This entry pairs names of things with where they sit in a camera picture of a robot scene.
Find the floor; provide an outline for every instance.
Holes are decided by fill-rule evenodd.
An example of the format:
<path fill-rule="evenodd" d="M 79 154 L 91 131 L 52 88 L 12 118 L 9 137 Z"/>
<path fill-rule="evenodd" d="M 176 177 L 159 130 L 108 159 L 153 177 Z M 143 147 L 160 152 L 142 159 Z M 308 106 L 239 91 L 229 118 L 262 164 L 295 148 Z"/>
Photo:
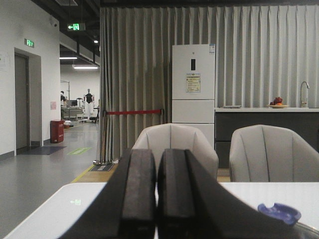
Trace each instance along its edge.
<path fill-rule="evenodd" d="M 66 146 L 51 155 L 18 155 L 0 161 L 0 238 L 6 236 L 60 187 L 72 182 L 96 159 L 98 123 L 74 123 L 64 130 Z M 68 155 L 90 147 L 82 154 Z"/>

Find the floor mat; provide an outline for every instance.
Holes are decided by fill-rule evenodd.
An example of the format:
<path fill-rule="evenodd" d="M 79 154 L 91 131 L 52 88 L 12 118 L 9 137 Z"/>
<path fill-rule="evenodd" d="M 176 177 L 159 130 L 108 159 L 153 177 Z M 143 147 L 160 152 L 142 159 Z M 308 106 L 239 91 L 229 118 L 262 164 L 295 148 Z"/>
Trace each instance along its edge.
<path fill-rule="evenodd" d="M 21 154 L 24 155 L 50 155 L 52 153 L 55 153 L 66 146 L 43 146 L 43 147 L 37 147 L 34 149 L 31 149 L 30 151 L 23 152 Z"/>
<path fill-rule="evenodd" d="M 114 163 L 108 164 L 108 165 L 95 165 L 93 168 L 91 168 L 90 171 L 100 171 L 100 172 L 110 171 L 111 168 L 113 168 L 113 166 L 114 166 Z"/>

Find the blue object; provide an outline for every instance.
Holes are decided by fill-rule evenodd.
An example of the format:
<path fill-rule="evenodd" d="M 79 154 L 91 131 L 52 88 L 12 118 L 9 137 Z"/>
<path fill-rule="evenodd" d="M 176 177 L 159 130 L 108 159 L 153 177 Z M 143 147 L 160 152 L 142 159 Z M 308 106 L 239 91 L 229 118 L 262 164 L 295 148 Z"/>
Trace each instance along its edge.
<path fill-rule="evenodd" d="M 282 220 L 288 225 L 294 225 L 301 218 L 301 213 L 298 210 L 279 203 L 275 203 L 272 208 L 267 208 L 262 203 L 258 205 L 258 211 L 271 218 Z"/>

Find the chair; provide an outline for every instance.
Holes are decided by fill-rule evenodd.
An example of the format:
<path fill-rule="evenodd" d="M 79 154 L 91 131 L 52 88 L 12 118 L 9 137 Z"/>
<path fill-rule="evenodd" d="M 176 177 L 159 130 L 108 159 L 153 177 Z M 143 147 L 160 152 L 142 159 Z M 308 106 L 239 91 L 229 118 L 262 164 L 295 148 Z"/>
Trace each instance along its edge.
<path fill-rule="evenodd" d="M 319 153 L 290 129 L 253 125 L 234 131 L 229 170 L 235 182 L 318 182 Z"/>
<path fill-rule="evenodd" d="M 166 148 L 189 149 L 209 174 L 217 178 L 218 156 L 199 129 L 175 123 L 151 126 L 141 132 L 133 146 L 152 150 L 157 172 Z"/>

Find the white wall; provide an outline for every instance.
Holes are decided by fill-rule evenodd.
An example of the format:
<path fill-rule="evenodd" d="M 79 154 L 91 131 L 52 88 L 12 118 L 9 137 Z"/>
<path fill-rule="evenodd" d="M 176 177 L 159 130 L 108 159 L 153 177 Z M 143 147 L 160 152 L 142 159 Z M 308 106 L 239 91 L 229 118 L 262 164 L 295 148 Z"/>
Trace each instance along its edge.
<path fill-rule="evenodd" d="M 42 141 L 50 138 L 50 121 L 60 118 L 59 27 L 51 26 L 51 18 L 30 0 L 1 0 L 0 55 L 8 55 L 8 64 L 1 66 L 0 61 L 0 91 L 5 99 L 0 104 L 0 155 L 15 150 L 15 48 L 41 59 Z M 34 48 L 24 44 L 25 38 L 34 41 Z M 51 110 L 50 102 L 57 102 L 56 110 Z"/>
<path fill-rule="evenodd" d="M 70 99 L 83 98 L 84 95 L 90 93 L 94 95 L 95 107 L 99 104 L 100 99 L 100 70 L 75 70 L 71 65 L 61 65 L 61 80 L 70 82 Z M 68 96 L 68 83 L 61 82 L 61 91 L 64 91 L 64 96 Z M 97 111 L 94 110 L 93 116 L 96 116 Z"/>

